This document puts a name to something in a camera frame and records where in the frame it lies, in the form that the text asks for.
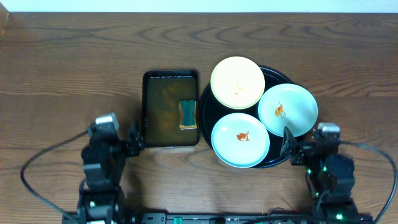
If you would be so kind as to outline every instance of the food scrap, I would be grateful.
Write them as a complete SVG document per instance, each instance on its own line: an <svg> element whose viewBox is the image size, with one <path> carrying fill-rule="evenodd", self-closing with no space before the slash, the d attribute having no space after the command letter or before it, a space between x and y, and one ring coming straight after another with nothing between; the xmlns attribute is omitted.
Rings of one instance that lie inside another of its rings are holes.
<svg viewBox="0 0 398 224"><path fill-rule="evenodd" d="M236 89L237 90L243 90L244 88L243 87L239 87L239 83L238 84L236 84Z"/></svg>
<svg viewBox="0 0 398 224"><path fill-rule="evenodd" d="M244 139L246 139L247 142L250 141L250 140L249 140L249 131L248 131L246 134L244 134L244 133L237 134L237 135L236 135L236 138L237 138L239 141L243 141Z"/></svg>
<svg viewBox="0 0 398 224"><path fill-rule="evenodd" d="M282 113L286 115L283 105L279 102L279 106L275 110L275 116L277 117L282 116Z"/></svg>

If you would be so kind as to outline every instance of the green led light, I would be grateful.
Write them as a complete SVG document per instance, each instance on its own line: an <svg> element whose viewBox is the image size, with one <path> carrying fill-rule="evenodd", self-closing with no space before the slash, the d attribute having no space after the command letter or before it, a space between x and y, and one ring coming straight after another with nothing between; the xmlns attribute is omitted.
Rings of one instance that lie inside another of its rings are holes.
<svg viewBox="0 0 398 224"><path fill-rule="evenodd" d="M336 219L338 219L338 220L343 220L343 215L342 215L342 214L337 214L337 215L336 215Z"/></svg>

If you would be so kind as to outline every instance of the brown liquid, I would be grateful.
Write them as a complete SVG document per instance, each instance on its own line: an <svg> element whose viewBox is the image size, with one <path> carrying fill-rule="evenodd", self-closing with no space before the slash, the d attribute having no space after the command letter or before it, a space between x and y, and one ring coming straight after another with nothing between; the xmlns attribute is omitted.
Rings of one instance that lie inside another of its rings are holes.
<svg viewBox="0 0 398 224"><path fill-rule="evenodd" d="M196 100L192 77L150 78L147 86L147 127L145 141L150 146L192 146L197 129L181 130L178 104Z"/></svg>

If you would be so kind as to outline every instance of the sponge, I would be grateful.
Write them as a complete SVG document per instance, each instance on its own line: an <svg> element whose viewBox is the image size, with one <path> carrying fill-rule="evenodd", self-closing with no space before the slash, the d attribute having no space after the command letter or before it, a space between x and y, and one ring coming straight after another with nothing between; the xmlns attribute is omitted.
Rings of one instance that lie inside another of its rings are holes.
<svg viewBox="0 0 398 224"><path fill-rule="evenodd" d="M180 109L180 129L195 129L197 127L197 102L195 100L183 100L178 105Z"/></svg>

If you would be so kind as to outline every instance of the white plate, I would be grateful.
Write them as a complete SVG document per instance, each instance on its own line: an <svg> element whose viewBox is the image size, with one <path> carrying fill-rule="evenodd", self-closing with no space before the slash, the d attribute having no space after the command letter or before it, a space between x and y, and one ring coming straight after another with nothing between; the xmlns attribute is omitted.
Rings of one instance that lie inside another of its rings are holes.
<svg viewBox="0 0 398 224"><path fill-rule="evenodd" d="M256 104L265 89L264 74L252 60L229 57L222 60L210 78L211 91L223 105L245 109Z"/></svg>
<svg viewBox="0 0 398 224"><path fill-rule="evenodd" d="M282 105L284 113L275 115ZM258 113L267 130L277 136L284 135L287 126L297 137L307 133L318 118L318 106L312 94L301 86L280 84L267 90L261 97Z"/></svg>
<svg viewBox="0 0 398 224"><path fill-rule="evenodd" d="M238 140L238 134L248 134L248 141ZM269 150L269 135L264 125L255 117L233 113L222 117L211 132L211 145L216 155L225 163L248 168L260 163Z"/></svg>

